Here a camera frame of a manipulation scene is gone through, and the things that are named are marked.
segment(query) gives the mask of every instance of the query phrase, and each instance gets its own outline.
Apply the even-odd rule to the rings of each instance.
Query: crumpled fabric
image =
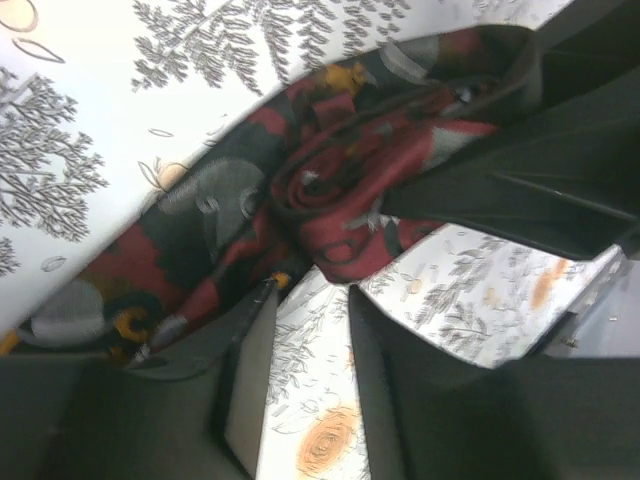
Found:
[[[331,64],[269,100],[0,344],[127,363],[196,331],[254,284],[281,297],[316,264],[362,280],[441,226],[378,211],[384,192],[493,132],[456,119],[514,61],[470,28]]]

